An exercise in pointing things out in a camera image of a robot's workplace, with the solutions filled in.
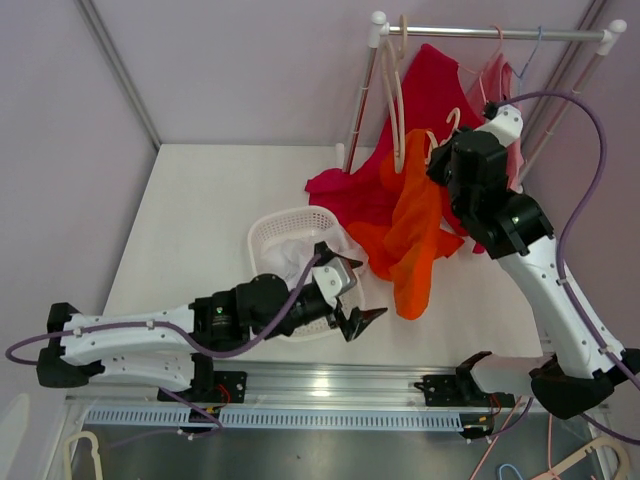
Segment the white t shirt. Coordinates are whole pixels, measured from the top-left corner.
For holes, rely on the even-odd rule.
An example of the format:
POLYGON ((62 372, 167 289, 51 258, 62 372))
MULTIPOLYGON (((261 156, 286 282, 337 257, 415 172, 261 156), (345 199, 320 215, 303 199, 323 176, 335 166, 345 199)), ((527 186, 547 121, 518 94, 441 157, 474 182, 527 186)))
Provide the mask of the white t shirt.
POLYGON ((337 237, 309 237, 283 240, 267 248, 258 255, 258 272, 272 273, 283 279, 289 289, 293 289, 299 281, 302 272, 314 255, 314 244, 325 241, 336 253, 351 259, 368 263, 368 256, 361 247, 353 243, 346 244, 337 237))

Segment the orange t shirt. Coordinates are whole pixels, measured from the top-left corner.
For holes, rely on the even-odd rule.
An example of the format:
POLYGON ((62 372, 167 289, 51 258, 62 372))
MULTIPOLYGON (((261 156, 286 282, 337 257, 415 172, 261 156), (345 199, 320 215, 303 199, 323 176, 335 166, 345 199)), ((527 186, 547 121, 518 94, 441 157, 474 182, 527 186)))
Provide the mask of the orange t shirt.
POLYGON ((392 153, 379 167, 383 191, 398 196, 391 223, 356 221, 347 227, 368 255, 373 273, 393 284, 396 313, 406 320, 418 319, 429 304, 434 262, 452 256, 464 244, 462 237, 441 228, 442 189, 426 175, 436 146, 431 130, 410 131, 402 171, 395 171, 392 153))

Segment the beige hanger of white shirt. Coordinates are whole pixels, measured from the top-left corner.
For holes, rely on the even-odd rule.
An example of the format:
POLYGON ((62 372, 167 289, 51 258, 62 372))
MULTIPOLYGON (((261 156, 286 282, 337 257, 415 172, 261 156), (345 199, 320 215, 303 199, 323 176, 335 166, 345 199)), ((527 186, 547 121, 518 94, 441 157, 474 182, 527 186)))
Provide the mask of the beige hanger of white shirt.
POLYGON ((405 14, 400 15, 399 23, 402 35, 400 46, 395 47, 390 39, 386 39, 382 43, 381 52, 382 80, 391 125, 394 171, 397 174, 403 170, 406 153, 404 98, 402 81, 399 74, 399 66, 405 57, 408 39, 408 20, 405 14))

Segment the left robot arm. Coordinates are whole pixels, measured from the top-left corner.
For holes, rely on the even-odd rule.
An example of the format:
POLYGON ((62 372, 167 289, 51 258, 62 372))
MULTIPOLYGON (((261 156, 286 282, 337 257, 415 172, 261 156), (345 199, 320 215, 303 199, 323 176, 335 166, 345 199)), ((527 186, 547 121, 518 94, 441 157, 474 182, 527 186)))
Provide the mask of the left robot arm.
POLYGON ((263 273, 174 309, 116 317, 85 315, 56 303, 47 320, 47 345, 36 361, 38 382, 71 389, 112 378, 156 387, 162 396, 185 393, 190 400, 206 400, 215 389, 216 359, 238 357, 319 320, 347 342, 360 337, 387 311, 344 306, 344 296, 359 283, 361 265, 319 242, 294 288, 263 273))

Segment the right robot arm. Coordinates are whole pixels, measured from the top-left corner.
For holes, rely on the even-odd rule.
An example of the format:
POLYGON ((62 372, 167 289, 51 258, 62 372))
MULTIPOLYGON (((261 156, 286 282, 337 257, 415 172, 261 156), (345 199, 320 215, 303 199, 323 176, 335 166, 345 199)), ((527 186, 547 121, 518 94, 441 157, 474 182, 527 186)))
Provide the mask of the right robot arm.
POLYGON ((553 228, 537 202, 507 188, 507 149, 486 130, 463 128, 431 153, 428 176, 447 190, 454 216, 511 277, 553 347, 540 357, 481 351, 456 369, 466 404, 490 393, 535 398, 570 419, 598 406, 616 386, 637 379, 639 351, 621 344, 567 277, 553 228))

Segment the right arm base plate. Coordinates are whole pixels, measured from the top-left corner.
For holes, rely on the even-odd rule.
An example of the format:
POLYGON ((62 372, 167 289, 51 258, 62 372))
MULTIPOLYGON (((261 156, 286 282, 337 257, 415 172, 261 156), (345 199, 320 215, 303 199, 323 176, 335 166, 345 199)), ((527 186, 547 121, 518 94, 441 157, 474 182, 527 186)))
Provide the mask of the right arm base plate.
POLYGON ((413 387, 422 393, 427 407, 462 410, 460 436, 465 440, 493 434, 497 417, 515 406, 513 395, 460 386, 453 374, 423 375, 413 387))

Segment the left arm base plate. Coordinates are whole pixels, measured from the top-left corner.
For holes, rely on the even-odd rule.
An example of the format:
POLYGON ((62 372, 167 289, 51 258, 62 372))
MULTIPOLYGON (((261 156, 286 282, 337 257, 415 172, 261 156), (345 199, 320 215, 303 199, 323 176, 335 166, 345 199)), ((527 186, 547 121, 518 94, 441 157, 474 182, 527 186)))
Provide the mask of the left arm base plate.
MULTIPOLYGON (((194 404, 202 403, 207 413, 216 419, 220 419, 224 407, 229 405, 240 405, 244 403, 248 374, 245 371, 214 371, 210 379, 204 380, 200 386, 194 386, 196 379, 192 381, 192 386, 180 392, 172 392, 181 399, 194 404)), ((157 400, 160 402, 177 402, 170 395, 162 390, 158 390, 157 400)), ((187 420, 184 430, 187 432, 200 433, 215 428, 213 422, 201 413, 187 407, 187 420)))

